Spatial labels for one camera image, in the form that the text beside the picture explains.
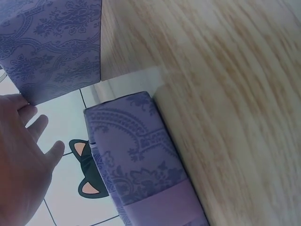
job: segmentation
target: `black cat cartoon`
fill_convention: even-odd
[[[107,197],[108,191],[97,170],[88,141],[72,140],[69,142],[69,146],[80,162],[81,170],[85,176],[79,185],[79,194],[88,199]]]

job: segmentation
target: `finger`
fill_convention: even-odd
[[[37,112],[38,112],[38,109],[35,106],[27,105],[25,107],[22,107],[18,111],[18,113],[19,113],[19,116],[20,116],[20,119],[21,119],[23,125],[26,126],[26,124],[29,122],[29,120],[32,119],[33,116],[35,116]]]
[[[57,141],[53,147],[45,154],[46,161],[51,171],[54,170],[56,165],[61,160],[65,150],[65,145],[62,141]]]
[[[27,100],[25,100],[21,94],[5,95],[4,97],[9,99],[14,104],[16,110],[28,105]]]
[[[48,117],[45,115],[40,115],[40,117],[27,128],[35,142],[39,140],[47,125]]]

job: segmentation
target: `purple box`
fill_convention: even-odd
[[[209,225],[147,92],[88,108],[85,118],[95,162],[132,225]]]
[[[0,65],[33,105],[100,81],[101,0],[3,0]]]

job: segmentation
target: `damask pattern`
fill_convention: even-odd
[[[103,178],[114,186],[115,203],[130,205],[187,179],[147,92],[88,108],[85,118],[90,142],[98,147],[95,161]],[[209,225],[202,214],[185,226]]]
[[[6,0],[0,65],[31,104],[100,81],[101,0]]]
[[[106,188],[110,194],[110,197],[112,198],[113,202],[115,203],[115,206],[116,206],[117,212],[120,216],[120,219],[123,221],[125,226],[131,226],[132,223],[131,223],[130,219],[128,218],[126,211],[123,208],[120,197],[116,192],[115,186],[111,181],[108,171],[106,170],[106,165],[112,166],[114,164],[114,160],[111,157],[111,153],[106,152],[103,155],[103,157],[101,157],[97,146],[90,145],[90,147],[91,147],[91,152],[92,152],[94,161],[95,161],[97,168],[99,170],[99,173],[103,179],[104,185],[106,186]]]

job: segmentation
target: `wooden surface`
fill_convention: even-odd
[[[104,80],[158,71],[213,226],[301,224],[300,0],[103,0],[101,40]]]

